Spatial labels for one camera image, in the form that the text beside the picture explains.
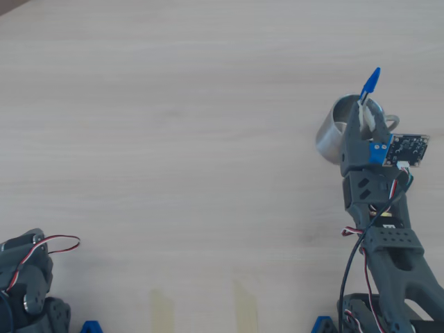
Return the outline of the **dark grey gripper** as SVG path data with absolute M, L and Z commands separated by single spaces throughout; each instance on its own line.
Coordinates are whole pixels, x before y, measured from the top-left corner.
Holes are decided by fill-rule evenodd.
M 340 172 L 346 176 L 349 171 L 372 171 L 383 174 L 383 166 L 392 137 L 386 121 L 392 121 L 393 117 L 387 117 L 384 111 L 366 108 L 366 139 L 361 139 L 359 103 L 354 102 L 350 109 L 344 139 L 340 149 Z

